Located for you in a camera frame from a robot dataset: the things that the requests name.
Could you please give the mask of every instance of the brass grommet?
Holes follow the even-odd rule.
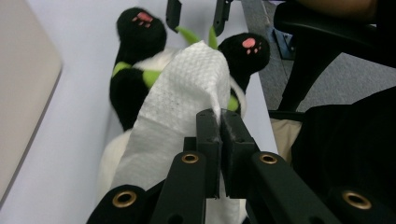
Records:
[[[136,193],[131,190],[121,191],[116,194],[113,198],[113,205],[118,208],[128,207],[133,204],[137,199]]]
[[[196,162],[198,162],[199,158],[198,158],[197,155],[194,155],[194,154],[187,154],[187,155],[184,155],[184,156],[181,158],[181,160],[184,161],[184,162],[186,162],[186,163],[196,163]]]
[[[260,160],[268,164],[275,164],[277,162],[277,158],[268,154],[260,155]]]
[[[351,190],[347,190],[343,192],[343,199],[351,206],[354,206],[359,209],[367,210],[372,207],[372,204],[367,198]]]

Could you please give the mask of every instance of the green plush limb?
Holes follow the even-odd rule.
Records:
[[[184,39],[189,43],[189,45],[193,45],[195,43],[200,42],[200,38],[193,31],[190,31],[186,28],[178,26],[175,28],[180,34],[184,37]]]
[[[218,39],[216,37],[215,28],[212,26],[209,30],[209,44],[208,46],[212,49],[218,49]]]
[[[143,72],[143,81],[149,89],[151,89],[151,87],[154,85],[154,82],[157,80],[160,74],[160,71],[154,70],[145,70]]]
[[[132,66],[128,63],[125,62],[119,62],[116,64],[116,66],[114,66],[113,69],[113,77],[122,69],[126,69],[126,68],[132,68]]]
[[[230,96],[230,101],[228,102],[227,109],[231,110],[231,111],[236,111],[238,109],[238,107],[239,107],[238,99],[236,99],[236,97],[231,95]]]

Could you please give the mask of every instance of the black bar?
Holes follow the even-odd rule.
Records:
[[[213,28],[215,29],[216,36],[221,35],[224,31],[224,23],[229,18],[232,1],[233,0],[218,0],[216,3],[216,13],[213,20]]]
[[[161,181],[151,189],[146,191],[146,202],[144,209],[141,210],[139,219],[136,223],[134,224],[148,224],[149,220],[152,217],[152,214],[154,213],[154,208],[157,205],[158,198],[160,197],[161,190],[163,189],[163,183],[165,180]]]
[[[166,7],[166,24],[177,33],[176,28],[180,23],[181,3],[178,0],[168,0]]]
[[[99,202],[87,224],[141,223],[146,200],[146,192],[137,186],[114,188]]]
[[[396,223],[396,214],[389,206],[361,189],[333,188],[326,203],[344,223]]]
[[[221,171],[227,196],[246,198],[250,185],[250,158],[258,151],[256,143],[241,117],[228,110],[222,110],[221,114],[221,139]]]
[[[255,187],[252,187],[248,192],[246,210],[250,221],[249,224],[276,224],[270,209]]]
[[[257,152],[251,162],[251,178],[276,223],[341,223],[280,156]]]
[[[219,125],[211,109],[196,116],[196,150],[206,157],[206,198],[219,198],[221,147]]]
[[[274,29],[273,34],[274,38],[276,39],[277,49],[279,50],[280,57],[283,60],[294,61],[295,48],[292,48],[290,45],[292,35],[280,32],[277,29]]]
[[[175,156],[150,224],[205,222],[205,164],[196,151]]]
[[[184,137],[183,151],[196,151],[196,145],[196,137]]]

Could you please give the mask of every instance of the black plush toy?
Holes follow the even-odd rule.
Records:
[[[110,81],[110,101],[124,131],[134,126],[139,110],[158,75],[177,54],[166,44],[165,26],[145,9],[133,7],[123,11],[117,20],[120,49]],[[219,50],[230,68],[230,74],[245,93],[250,76],[269,62],[268,42],[260,35],[244,33],[225,39]],[[232,88],[229,109],[241,112],[240,92]]]

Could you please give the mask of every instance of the hole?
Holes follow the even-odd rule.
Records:
[[[113,198],[113,205],[118,208],[128,207],[136,201],[137,195],[131,190],[121,191]]]
[[[309,223],[311,224],[324,224],[324,221],[319,217],[311,217],[309,218]]]
[[[277,162],[277,159],[275,157],[267,155],[267,154],[260,155],[260,160],[267,164],[275,164]]]
[[[347,190],[343,193],[343,199],[349,203],[349,205],[359,209],[367,210],[372,207],[372,204],[367,198],[351,190]]]
[[[198,158],[198,156],[196,156],[194,154],[187,154],[187,155],[184,155],[181,158],[181,160],[186,163],[196,163],[196,162],[198,162],[199,158]]]
[[[235,138],[235,142],[236,143],[244,143],[245,139],[243,139],[243,138]]]
[[[168,224],[181,224],[183,223],[183,217],[181,215],[172,215],[168,218]]]
[[[131,200],[132,196],[130,194],[123,194],[119,197],[119,202],[120,203],[126,203],[129,200]]]

